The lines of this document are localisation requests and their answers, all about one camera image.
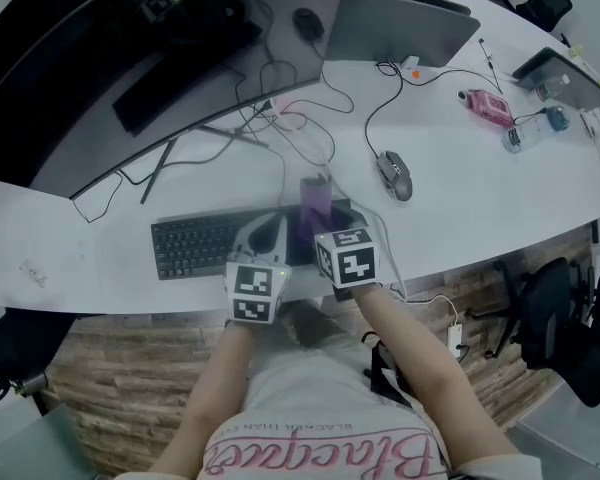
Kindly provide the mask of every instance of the white t-shirt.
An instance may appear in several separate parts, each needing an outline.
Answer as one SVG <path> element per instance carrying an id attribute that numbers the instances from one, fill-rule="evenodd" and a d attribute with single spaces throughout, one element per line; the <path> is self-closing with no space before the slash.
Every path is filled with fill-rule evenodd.
<path id="1" fill-rule="evenodd" d="M 542 479 L 540 461 L 524 455 L 449 473 L 425 422 L 372 393 L 337 354 L 296 352 L 268 366 L 251 379 L 244 411 L 209 440 L 199 479 Z M 173 478 L 129 473 L 118 480 Z"/>

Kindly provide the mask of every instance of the black keyboard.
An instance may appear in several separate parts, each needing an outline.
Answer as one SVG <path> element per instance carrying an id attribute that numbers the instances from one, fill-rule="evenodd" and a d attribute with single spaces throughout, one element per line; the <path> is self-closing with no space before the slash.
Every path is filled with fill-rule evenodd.
<path id="1" fill-rule="evenodd" d="M 151 226 L 153 250 L 160 280 L 224 274 L 227 256 L 238 231 L 256 217 L 280 212 L 288 218 L 287 264 L 313 263 L 313 242 L 299 238 L 300 206 L 265 208 L 161 222 Z M 332 225 L 347 229 L 352 221 L 349 200 L 334 201 Z"/>

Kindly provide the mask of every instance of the curved desk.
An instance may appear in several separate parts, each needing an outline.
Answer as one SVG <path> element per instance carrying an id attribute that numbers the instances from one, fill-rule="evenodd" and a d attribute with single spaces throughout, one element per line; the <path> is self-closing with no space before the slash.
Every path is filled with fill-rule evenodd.
<path id="1" fill-rule="evenodd" d="M 491 75 L 478 44 L 493 54 L 505 98 L 514 115 L 542 107 L 535 94 L 507 82 L 506 73 L 556 39 L 486 0 L 451 0 L 468 6 L 481 23 L 474 38 L 449 67 Z M 402 277 L 411 279 L 494 257 L 548 239 L 600 217 L 600 158 L 575 110 L 571 127 L 534 149 L 511 155 L 500 143 L 501 130 L 476 118 L 456 101 L 460 89 L 490 84 L 454 73 L 426 87 L 405 86 L 402 95 L 372 121 L 369 137 L 378 150 L 398 152 L 414 182 L 407 203 L 392 200 L 381 186 L 363 138 L 367 116 L 395 94 L 398 81 L 372 63 L 328 62 L 324 73 L 348 93 L 355 112 L 337 114 L 297 105 L 333 134 L 337 152 L 331 164 L 343 189 L 380 213 Z M 347 101 L 324 84 L 285 98 L 309 98 L 346 108 Z M 237 126 L 239 115 L 214 123 Z M 312 132 L 293 137 L 307 156 L 319 156 L 329 141 Z M 299 201 L 300 178 L 318 169 L 303 161 L 274 131 L 260 140 L 286 159 L 283 204 Z M 201 132 L 183 136 L 170 160 L 202 159 L 224 139 Z M 126 168 L 134 179 L 155 166 L 161 149 Z M 80 313 L 158 313 L 219 309 L 226 305 L 218 277 L 158 281 L 150 225 L 161 219 L 240 207 L 275 204 L 281 163 L 261 148 L 235 143 L 216 161 L 165 170 L 144 206 L 142 187 L 126 181 L 106 216 L 87 225 L 71 201 L 0 183 L 0 305 Z M 117 176 L 104 180 L 76 204 L 90 218 L 102 213 Z M 386 256 L 380 280 L 395 281 Z M 332 293 L 313 267 L 294 271 L 288 298 Z"/>

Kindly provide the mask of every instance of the gray mouse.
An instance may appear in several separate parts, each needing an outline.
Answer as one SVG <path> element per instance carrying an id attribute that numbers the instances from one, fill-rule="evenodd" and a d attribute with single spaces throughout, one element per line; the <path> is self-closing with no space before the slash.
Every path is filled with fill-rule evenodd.
<path id="1" fill-rule="evenodd" d="M 411 173 L 398 153 L 385 151 L 376 160 L 378 172 L 387 191 L 398 201 L 408 201 L 413 195 Z"/>

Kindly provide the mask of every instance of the pink object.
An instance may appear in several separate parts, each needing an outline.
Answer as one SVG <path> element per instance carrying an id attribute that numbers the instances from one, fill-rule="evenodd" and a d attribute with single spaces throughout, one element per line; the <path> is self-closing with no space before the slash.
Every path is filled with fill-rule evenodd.
<path id="1" fill-rule="evenodd" d="M 467 108 L 482 119 L 498 124 L 503 128 L 513 127 L 513 116 L 509 104 L 488 91 L 469 90 L 458 93 L 458 98 Z"/>

